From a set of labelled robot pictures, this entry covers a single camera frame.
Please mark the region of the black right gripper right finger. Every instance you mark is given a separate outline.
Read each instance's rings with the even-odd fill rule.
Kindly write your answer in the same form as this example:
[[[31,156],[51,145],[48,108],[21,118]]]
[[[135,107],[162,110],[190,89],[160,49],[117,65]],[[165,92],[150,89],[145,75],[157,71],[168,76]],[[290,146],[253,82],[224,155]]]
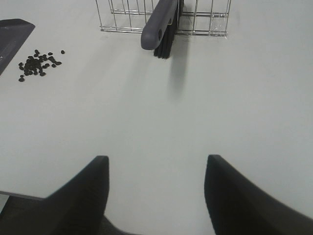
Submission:
[[[220,155],[209,155],[204,197],[217,235],[311,235],[313,220],[278,201]]]

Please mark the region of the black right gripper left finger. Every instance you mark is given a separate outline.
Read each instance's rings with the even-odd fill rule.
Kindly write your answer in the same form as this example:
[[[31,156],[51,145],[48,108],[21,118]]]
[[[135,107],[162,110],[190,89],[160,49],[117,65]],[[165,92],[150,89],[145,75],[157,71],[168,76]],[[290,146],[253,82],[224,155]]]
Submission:
[[[109,158],[95,157],[44,199],[10,196],[0,213],[2,235],[125,235],[104,215]]]

